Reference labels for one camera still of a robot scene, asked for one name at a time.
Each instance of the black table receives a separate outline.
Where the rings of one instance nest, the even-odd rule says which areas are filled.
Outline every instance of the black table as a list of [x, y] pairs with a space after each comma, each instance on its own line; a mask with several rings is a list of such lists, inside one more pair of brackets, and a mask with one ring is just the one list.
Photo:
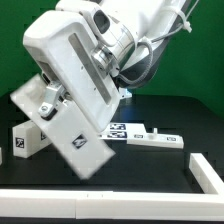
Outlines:
[[[148, 132], [156, 127], [159, 133], [181, 135], [185, 143], [184, 150], [127, 145], [125, 141], [107, 141], [116, 155], [92, 178], [85, 181], [76, 176], [52, 145], [29, 159], [13, 157], [12, 127], [23, 123], [27, 117], [10, 101], [9, 94], [0, 98], [0, 104], [2, 189], [203, 193], [188, 169], [190, 153], [203, 153], [224, 179], [224, 120], [194, 98], [137, 95], [122, 101], [113, 118], [114, 122], [144, 123]], [[0, 223], [30, 222], [183, 223], [0, 218]]]

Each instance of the green background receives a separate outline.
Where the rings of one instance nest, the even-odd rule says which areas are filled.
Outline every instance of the green background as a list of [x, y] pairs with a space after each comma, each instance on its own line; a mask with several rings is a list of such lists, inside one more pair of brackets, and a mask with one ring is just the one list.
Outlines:
[[[58, 0], [0, 0], [0, 96], [39, 72], [22, 46], [23, 33]], [[136, 94], [190, 96], [224, 118], [224, 0], [201, 0], [168, 45], [154, 79]]]

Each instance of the cable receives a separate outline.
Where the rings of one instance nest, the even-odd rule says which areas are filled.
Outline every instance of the cable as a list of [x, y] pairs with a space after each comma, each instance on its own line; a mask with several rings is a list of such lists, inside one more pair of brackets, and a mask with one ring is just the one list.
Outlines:
[[[189, 18], [189, 16], [191, 15], [191, 13], [193, 12], [193, 10], [195, 9], [195, 7], [197, 6], [197, 4], [199, 3], [200, 0], [196, 0], [196, 2], [194, 3], [194, 5], [191, 7], [190, 11], [188, 12], [188, 14], [186, 15], [186, 20]], [[152, 43], [155, 43], [157, 41], [163, 40], [167, 37], [173, 36], [174, 34], [178, 33], [182, 28], [184, 27], [184, 24], [181, 24], [176, 30], [167, 33], [165, 35], [162, 35], [154, 40], [152, 40]]]
[[148, 48], [149, 50], [149, 60], [148, 60], [148, 64], [146, 66], [145, 71], [135, 80], [130, 80], [128, 78], [126, 78], [125, 76], [123, 76], [122, 74], [118, 75], [118, 78], [120, 78], [122, 81], [124, 81], [126, 84], [128, 85], [136, 85], [139, 82], [141, 82], [143, 79], [145, 79], [145, 77], [147, 76], [147, 74], [150, 71], [150, 68], [152, 66], [152, 61], [153, 61], [153, 50], [152, 50], [152, 46], [149, 42], [147, 41], [143, 41], [143, 42], [139, 42], [138, 43], [138, 47], [139, 46], [145, 46]]

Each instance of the small white box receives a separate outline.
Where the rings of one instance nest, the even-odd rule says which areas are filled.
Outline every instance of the small white box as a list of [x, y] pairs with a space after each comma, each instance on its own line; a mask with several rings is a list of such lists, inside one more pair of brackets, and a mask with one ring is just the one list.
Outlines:
[[13, 128], [14, 156], [28, 158], [49, 144], [50, 140], [31, 120]]
[[158, 129], [154, 128], [153, 133], [135, 132], [128, 136], [127, 144], [145, 145], [155, 147], [167, 147], [183, 149], [184, 141], [179, 135], [158, 134]]

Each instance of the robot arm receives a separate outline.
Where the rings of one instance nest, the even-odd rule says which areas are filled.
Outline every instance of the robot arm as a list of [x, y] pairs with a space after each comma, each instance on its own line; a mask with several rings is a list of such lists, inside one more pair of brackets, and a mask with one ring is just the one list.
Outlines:
[[[136, 88], [152, 77], [160, 57], [153, 54], [178, 15], [189, 28], [181, 11], [187, 2], [61, 0], [25, 32], [23, 44], [42, 79], [35, 76], [11, 98], [81, 178], [114, 154], [97, 134], [119, 105], [117, 86]], [[130, 77], [127, 71], [145, 58], [144, 71]]]

